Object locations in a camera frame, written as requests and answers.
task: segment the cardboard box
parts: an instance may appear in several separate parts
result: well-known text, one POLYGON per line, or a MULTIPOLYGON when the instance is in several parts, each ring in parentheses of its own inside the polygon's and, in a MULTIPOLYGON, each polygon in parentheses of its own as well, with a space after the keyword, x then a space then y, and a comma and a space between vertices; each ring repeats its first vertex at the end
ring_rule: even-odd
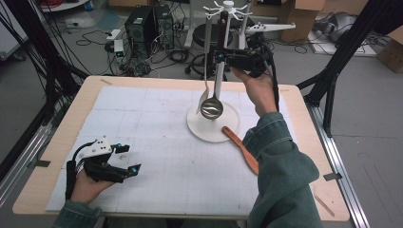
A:
POLYGON ((156 0, 108 0, 111 7, 153 6, 156 0))
POLYGON ((264 5, 258 2, 258 0, 252 0, 251 9, 249 11, 253 12, 252 15, 254 16, 278 17, 280 8, 280 6, 264 5))
POLYGON ((403 73, 403 27, 389 34, 391 41, 376 55, 376 59, 395 73, 403 73))
POLYGON ((295 23, 296 28, 281 30, 279 39, 287 43, 305 43, 325 0, 288 0, 281 6, 278 24, 295 23))

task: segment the orange spatula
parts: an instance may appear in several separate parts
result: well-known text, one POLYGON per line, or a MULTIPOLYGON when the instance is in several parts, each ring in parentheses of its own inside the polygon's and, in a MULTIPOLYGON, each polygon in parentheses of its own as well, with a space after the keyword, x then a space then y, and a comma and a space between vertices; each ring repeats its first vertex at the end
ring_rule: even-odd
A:
POLYGON ((222 127, 222 132, 230 138, 235 145, 237 145, 240 148, 240 151, 242 151, 243 157, 246 159, 246 162, 248 163, 249 167, 252 169, 252 171, 256 174, 259 173, 259 164, 258 161, 252 156, 251 153, 243 146, 242 140, 228 127, 228 126, 223 126, 222 127))

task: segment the human hand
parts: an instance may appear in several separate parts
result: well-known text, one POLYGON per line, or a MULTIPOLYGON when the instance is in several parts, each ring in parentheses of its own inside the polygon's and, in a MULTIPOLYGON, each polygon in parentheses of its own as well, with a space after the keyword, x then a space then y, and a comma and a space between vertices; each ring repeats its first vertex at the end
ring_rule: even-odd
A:
POLYGON ((76 202, 90 203, 95 200, 98 195, 114 182, 99 180, 98 182, 86 175, 86 171, 81 170, 74 185, 74 190, 70 200, 76 202))
POLYGON ((261 117, 269 112, 277 112, 273 82, 265 71, 258 78, 252 78, 243 70, 231 67, 232 72, 243 81, 249 99, 255 104, 255 110, 261 117))

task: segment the wire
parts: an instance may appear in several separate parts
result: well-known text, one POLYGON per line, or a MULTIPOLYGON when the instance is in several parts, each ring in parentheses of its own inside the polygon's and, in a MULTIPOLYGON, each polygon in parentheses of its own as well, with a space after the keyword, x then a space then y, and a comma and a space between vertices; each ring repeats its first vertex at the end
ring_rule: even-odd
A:
POLYGON ((87 143, 81 145, 80 147, 78 147, 78 149, 74 152, 73 158, 71 160, 75 161, 75 159, 76 159, 76 157, 78 155, 78 152, 80 152, 80 150, 82 150, 83 148, 85 148, 87 146, 93 145, 95 142, 97 142, 97 140, 95 140, 94 142, 87 142, 87 143))

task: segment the green sleeve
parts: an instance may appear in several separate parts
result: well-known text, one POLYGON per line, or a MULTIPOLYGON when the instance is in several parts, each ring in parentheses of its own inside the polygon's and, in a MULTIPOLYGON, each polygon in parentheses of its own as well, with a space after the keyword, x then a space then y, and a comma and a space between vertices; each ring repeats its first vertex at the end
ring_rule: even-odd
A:
POLYGON ((259 195, 248 227, 322 227, 309 187, 317 167, 299 152, 282 115, 262 116, 243 144, 259 162, 259 195))
POLYGON ((52 228, 92 228, 101 212, 101 208, 90 208, 85 203, 67 200, 52 228))

